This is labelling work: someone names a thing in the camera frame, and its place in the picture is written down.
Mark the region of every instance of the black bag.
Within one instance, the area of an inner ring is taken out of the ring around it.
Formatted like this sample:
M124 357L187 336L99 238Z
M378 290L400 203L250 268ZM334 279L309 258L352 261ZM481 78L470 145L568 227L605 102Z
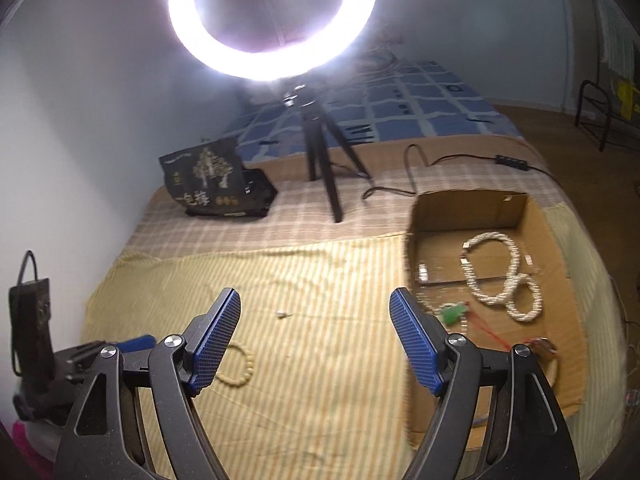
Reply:
M235 137L160 157L164 185L189 215L267 216L278 191L262 170L248 170Z

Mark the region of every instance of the pearl bracelet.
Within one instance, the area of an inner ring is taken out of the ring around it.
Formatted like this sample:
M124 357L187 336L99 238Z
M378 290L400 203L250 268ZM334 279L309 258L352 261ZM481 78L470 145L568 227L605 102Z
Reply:
M226 384L227 386L231 386L233 388L241 388L242 386L247 384L251 380L251 377L253 377L254 375L254 355L245 346L236 341L230 341L227 348L235 348L242 355L244 355L244 373L239 379L227 377L226 375L220 373L217 373L215 375L215 378L221 383Z
M482 290L478 286L478 282L476 281L473 265L466 258L468 252L474 246L487 240L498 240L504 243L511 255L511 261L507 269L507 278L504 282L504 288L502 292L497 296L489 296L482 292ZM542 294L540 293L540 288L535 280L528 274L518 274L518 268L520 267L520 253L518 252L518 247L516 246L514 241L511 240L511 238L509 238L507 235L493 231L474 236L473 238L471 238L471 240L468 240L464 244L462 244L462 257L460 258L460 263L462 264L462 271L465 274L466 284L468 285L471 293L474 295L476 300L480 301L481 303L487 304L489 306L505 305L509 316L519 322L533 321L542 312ZM515 307L515 304L513 303L513 295L516 289L523 283L525 283L529 287L531 295L533 296L532 309L526 314L518 311Z

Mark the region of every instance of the bed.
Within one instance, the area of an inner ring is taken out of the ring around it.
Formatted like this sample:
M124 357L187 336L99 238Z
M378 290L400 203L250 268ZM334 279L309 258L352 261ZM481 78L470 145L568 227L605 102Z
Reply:
M442 86L462 83L439 65L393 70L324 96L338 123L346 131L354 126L354 148L380 186L408 186L402 163L408 139L430 161L453 153L501 153L545 169L511 121L473 91L443 93ZM417 94L436 88L437 98ZM438 110L427 113L436 101ZM449 105L457 111L442 108ZM278 187L270 214L260 220L191 218L158 190L89 300L83 338L181 330L222 286L234 286L243 301L234 338L252 348L254 377L244 388L214 381L196 400L231 478L249 480L258 472L267 478L400 478L412 456L404 434L405 357L386 302L393 288L404 285L402 236L412 200L376 193L364 202L367 182L345 174L338 178L345 220L335 224L322 183L306 182L306 158L296 155L300 128L285 110L262 107L227 134L239 136L243 160ZM331 155L338 164L347 162L340 150ZM542 172L476 158L424 168L416 157L412 166L420 192L518 190L545 208L575 283L590 348L584 405L568 421L581 475L588 477L619 439L626 382L617 306L593 243L562 190ZM241 372L241 356L229 351L221 370ZM142 405L156 467L168 475L148 396ZM471 472L473 458L466 455L461 473Z
M396 62L352 84L325 83L320 99L351 144L461 134L519 136L505 115L434 61ZM245 162L305 151L298 117L282 104L256 107L226 130ZM330 148L337 147L329 137Z

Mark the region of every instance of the metal screw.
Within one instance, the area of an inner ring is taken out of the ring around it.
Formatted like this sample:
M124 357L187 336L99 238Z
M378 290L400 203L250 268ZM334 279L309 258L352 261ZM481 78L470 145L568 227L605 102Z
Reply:
M449 336L449 343L453 346L464 346L466 344L466 338L462 334L451 334Z
M531 355L531 350L529 350L528 346L516 345L516 354L520 357L529 357Z
M100 355L105 359L113 357L114 355L116 355L116 347L111 345L105 346L102 350L100 350Z
M179 335L170 335L164 338L164 344L169 348L174 348L182 344L182 338Z

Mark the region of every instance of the plaid bedsheet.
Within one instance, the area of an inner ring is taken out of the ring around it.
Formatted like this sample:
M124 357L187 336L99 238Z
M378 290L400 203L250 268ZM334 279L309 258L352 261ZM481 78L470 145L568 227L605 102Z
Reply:
M459 76L434 61L401 61L348 85L330 85L319 100L350 144L460 134L519 136L511 120ZM298 115L283 103L238 117L225 137L238 138L245 162L305 152ZM338 144L331 137L329 147Z
M556 184L537 171L523 172L487 161L414 168L419 192L443 189L503 189L526 192L542 207L566 202ZM404 169L389 170L376 184L410 189ZM344 221L333 222L322 181L280 182L279 194L266 218L189 217L167 196L152 201L127 248L158 258L217 251L286 247L329 240L349 240L404 232L413 198L376 192L363 201L369 184L342 177L338 188Z

